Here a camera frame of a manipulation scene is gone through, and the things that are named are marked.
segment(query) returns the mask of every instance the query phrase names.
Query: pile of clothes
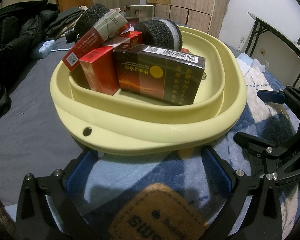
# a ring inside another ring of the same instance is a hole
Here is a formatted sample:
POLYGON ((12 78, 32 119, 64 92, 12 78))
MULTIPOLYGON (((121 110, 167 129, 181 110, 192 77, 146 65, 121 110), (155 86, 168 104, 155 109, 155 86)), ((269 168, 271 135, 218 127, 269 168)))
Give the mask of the pile of clothes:
POLYGON ((20 76, 32 50, 55 40, 78 20, 78 7, 59 12, 48 0, 20 2, 0 9, 0 117, 10 108, 9 89, 20 76))

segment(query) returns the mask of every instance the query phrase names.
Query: qr code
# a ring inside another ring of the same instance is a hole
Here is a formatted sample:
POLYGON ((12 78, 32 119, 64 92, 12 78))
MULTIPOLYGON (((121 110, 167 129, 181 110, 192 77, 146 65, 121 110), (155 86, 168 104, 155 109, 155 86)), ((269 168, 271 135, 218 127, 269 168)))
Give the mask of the qr code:
POLYGON ((159 50, 158 48, 148 47, 148 48, 146 48, 144 51, 156 53, 158 50, 159 50))
POLYGON ((77 58, 77 56, 71 52, 71 54, 67 57, 67 61, 69 62, 69 64, 71 65, 71 67, 78 61, 79 59, 77 58))

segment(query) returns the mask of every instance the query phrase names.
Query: yellow collapsible basin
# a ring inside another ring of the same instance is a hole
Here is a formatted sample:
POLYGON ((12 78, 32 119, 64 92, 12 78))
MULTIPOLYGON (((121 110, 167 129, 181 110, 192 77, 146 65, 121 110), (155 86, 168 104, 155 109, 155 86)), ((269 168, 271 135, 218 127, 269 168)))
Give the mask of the yellow collapsible basin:
POLYGON ((108 113, 145 122, 183 124, 215 117, 222 106, 226 82, 220 55, 216 47, 204 38, 188 32, 182 32, 182 38, 186 48, 191 44, 191 53, 206 58, 207 78, 201 81, 192 105, 172 106, 120 89, 113 96, 92 91, 81 67, 69 75, 73 99, 108 113))
POLYGON ((141 155, 208 143, 240 117, 246 84, 231 51, 218 39, 181 27, 183 47, 206 58, 206 80, 194 104, 169 106, 118 91, 114 96, 88 89, 81 68, 69 73, 61 61, 50 83, 58 115, 69 132, 96 150, 141 155), (83 133, 89 127, 91 133, 83 133))

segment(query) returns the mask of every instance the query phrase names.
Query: paper label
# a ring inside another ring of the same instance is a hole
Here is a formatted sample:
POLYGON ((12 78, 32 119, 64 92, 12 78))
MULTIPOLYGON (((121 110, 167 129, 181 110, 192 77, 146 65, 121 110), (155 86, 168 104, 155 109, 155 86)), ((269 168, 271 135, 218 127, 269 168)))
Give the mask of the paper label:
POLYGON ((122 43, 130 43, 130 38, 126 37, 115 37, 112 40, 103 44, 103 46, 110 46, 110 47, 118 47, 122 43))
POLYGON ((151 53, 155 53, 155 54, 166 55, 166 56, 175 57, 175 58, 180 58, 180 59, 187 60, 187 61, 194 62, 194 63, 198 63, 198 60, 199 60, 199 57, 196 57, 194 55, 182 53, 179 51, 173 51, 173 50, 169 50, 169 49, 161 49, 161 48, 149 46, 146 49, 144 49, 143 51, 151 52, 151 53))

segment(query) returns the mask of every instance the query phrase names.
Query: wooden wardrobe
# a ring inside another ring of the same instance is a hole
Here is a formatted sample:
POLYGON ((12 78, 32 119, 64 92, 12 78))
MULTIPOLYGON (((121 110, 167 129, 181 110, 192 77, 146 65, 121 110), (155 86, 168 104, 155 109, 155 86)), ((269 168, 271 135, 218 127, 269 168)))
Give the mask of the wooden wardrobe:
POLYGON ((218 38, 227 0, 147 0, 155 16, 177 21, 218 38))

